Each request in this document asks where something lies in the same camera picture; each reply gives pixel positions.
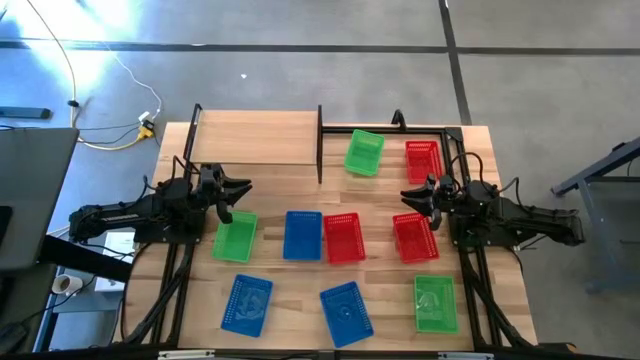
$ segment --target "green basket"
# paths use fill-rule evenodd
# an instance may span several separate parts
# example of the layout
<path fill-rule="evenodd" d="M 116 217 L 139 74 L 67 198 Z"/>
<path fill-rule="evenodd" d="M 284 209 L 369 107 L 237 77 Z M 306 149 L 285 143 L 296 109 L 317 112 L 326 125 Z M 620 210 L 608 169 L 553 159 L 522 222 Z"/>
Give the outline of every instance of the green basket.
<path fill-rule="evenodd" d="M 373 176 L 378 173 L 383 148 L 384 136 L 354 130 L 344 166 L 351 172 Z"/>
<path fill-rule="evenodd" d="M 414 284 L 418 331 L 457 334 L 453 277 L 418 275 Z"/>
<path fill-rule="evenodd" d="M 249 262 L 258 215 L 238 211 L 232 211 L 231 215 L 231 224 L 218 225 L 211 256 L 220 260 Z"/>

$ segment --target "blue plastic basket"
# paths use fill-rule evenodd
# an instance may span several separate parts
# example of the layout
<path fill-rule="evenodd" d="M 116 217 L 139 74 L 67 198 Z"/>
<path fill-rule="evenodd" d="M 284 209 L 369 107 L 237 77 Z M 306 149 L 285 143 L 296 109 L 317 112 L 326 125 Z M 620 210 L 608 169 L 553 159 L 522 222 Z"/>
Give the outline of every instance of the blue plastic basket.
<path fill-rule="evenodd" d="M 336 347 L 373 336 L 373 326 L 355 281 L 321 292 L 320 300 Z"/>
<path fill-rule="evenodd" d="M 284 250 L 287 260 L 322 259 L 322 213 L 287 211 Z"/>
<path fill-rule="evenodd" d="M 238 334 L 260 336 L 272 288 L 269 280 L 236 275 L 220 327 Z"/>

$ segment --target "plastic basket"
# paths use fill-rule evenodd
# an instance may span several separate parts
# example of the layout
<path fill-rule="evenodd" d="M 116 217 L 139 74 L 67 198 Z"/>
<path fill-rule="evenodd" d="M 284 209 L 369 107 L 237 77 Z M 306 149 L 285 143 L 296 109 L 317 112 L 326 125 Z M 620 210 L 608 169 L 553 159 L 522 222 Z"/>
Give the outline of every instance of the plastic basket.
<path fill-rule="evenodd" d="M 336 347 L 373 335 L 373 326 L 355 281 L 321 292 L 320 301 Z"/>
<path fill-rule="evenodd" d="M 258 216 L 239 211 L 232 211 L 231 215 L 231 224 L 218 225 L 211 256 L 220 260 L 246 263 L 251 256 Z"/>
<path fill-rule="evenodd" d="M 453 277 L 419 275 L 414 285 L 418 331 L 457 334 Z"/>
<path fill-rule="evenodd" d="M 269 280 L 236 275 L 220 327 L 238 334 L 260 336 L 272 288 Z"/>
<path fill-rule="evenodd" d="M 323 220 L 329 263 L 344 264 L 365 259 L 357 213 L 325 216 Z"/>
<path fill-rule="evenodd" d="M 436 179 L 442 176 L 437 141 L 407 141 L 405 155 L 409 184 L 424 184 L 429 174 L 434 174 Z"/>
<path fill-rule="evenodd" d="M 393 231 L 402 262 L 409 264 L 440 257 L 435 237 L 424 216 L 418 213 L 396 215 L 393 217 Z"/>
<path fill-rule="evenodd" d="M 351 172 L 373 176 L 378 173 L 383 148 L 384 136 L 356 129 L 351 136 L 344 166 Z"/>
<path fill-rule="evenodd" d="M 287 211 L 282 257 L 287 260 L 322 259 L 322 213 Z"/>

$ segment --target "blue basket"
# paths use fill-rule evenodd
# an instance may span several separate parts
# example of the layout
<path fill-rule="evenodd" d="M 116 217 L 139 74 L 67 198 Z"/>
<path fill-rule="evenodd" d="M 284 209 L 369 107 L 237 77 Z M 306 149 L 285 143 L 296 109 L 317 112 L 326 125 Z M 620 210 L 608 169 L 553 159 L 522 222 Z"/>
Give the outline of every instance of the blue basket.
<path fill-rule="evenodd" d="M 322 213 L 287 211 L 282 257 L 287 260 L 322 259 Z"/>
<path fill-rule="evenodd" d="M 246 275 L 236 275 L 221 328 L 259 337 L 262 332 L 273 283 Z"/>
<path fill-rule="evenodd" d="M 321 292 L 320 300 L 336 347 L 373 336 L 373 326 L 355 281 Z"/>

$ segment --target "green plastic basket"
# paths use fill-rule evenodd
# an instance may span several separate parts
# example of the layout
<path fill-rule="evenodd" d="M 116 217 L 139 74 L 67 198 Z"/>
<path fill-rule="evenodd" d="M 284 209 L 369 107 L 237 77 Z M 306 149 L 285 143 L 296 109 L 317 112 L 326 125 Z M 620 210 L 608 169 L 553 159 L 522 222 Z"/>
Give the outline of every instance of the green plastic basket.
<path fill-rule="evenodd" d="M 231 224 L 218 225 L 211 256 L 220 260 L 249 262 L 258 215 L 239 211 L 232 211 L 231 215 Z"/>
<path fill-rule="evenodd" d="M 384 136 L 354 130 L 344 166 L 351 172 L 373 176 L 378 173 L 383 148 Z"/>
<path fill-rule="evenodd" d="M 414 284 L 418 331 L 457 334 L 458 317 L 453 278 L 418 275 Z"/>

